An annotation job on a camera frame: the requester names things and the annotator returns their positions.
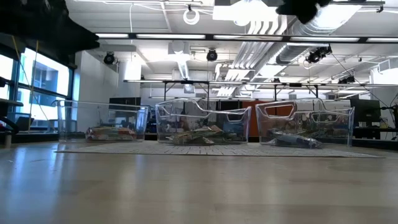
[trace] wooden floor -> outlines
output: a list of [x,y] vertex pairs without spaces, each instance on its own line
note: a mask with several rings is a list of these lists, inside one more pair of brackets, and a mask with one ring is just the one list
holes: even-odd
[[398,157],[385,159],[0,150],[0,223],[398,223]]

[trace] plastic storage bin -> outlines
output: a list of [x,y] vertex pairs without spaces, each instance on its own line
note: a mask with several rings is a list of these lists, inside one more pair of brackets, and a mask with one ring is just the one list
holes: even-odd
[[250,115],[251,107],[212,111],[192,99],[165,101],[156,104],[157,139],[183,146],[247,143]]
[[142,141],[147,106],[58,100],[60,141]]
[[321,99],[305,98],[256,105],[261,144],[323,148],[351,145],[354,108],[325,109]]

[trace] ceiling vent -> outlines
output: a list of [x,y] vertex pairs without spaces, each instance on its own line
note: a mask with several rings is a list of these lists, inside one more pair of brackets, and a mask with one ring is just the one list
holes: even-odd
[[379,72],[393,68],[398,68],[398,58],[385,60],[379,64]]

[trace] black table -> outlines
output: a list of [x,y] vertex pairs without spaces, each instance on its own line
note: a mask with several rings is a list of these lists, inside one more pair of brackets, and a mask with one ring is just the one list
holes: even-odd
[[353,136],[356,138],[380,139],[381,132],[398,133],[397,128],[354,128]]
[[21,102],[16,102],[16,101],[12,101],[12,100],[0,99],[0,121],[5,122],[10,127],[12,127],[12,130],[8,129],[6,127],[2,127],[0,129],[0,132],[9,134],[10,131],[13,131],[14,134],[17,134],[19,132],[18,126],[14,122],[12,122],[12,121],[10,121],[9,119],[6,118],[9,106],[24,106],[24,104],[21,103]]

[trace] ductwork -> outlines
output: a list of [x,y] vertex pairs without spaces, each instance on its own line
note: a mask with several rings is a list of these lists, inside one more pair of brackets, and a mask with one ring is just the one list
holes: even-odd
[[[320,9],[317,16],[308,24],[302,24],[301,22],[296,21],[288,30],[287,34],[304,36],[330,35],[345,24],[360,8],[361,6],[329,5]],[[269,51],[269,55],[271,55],[271,57],[265,58],[261,65],[263,67],[267,63],[289,64],[295,61],[307,50],[308,47],[274,44]]]

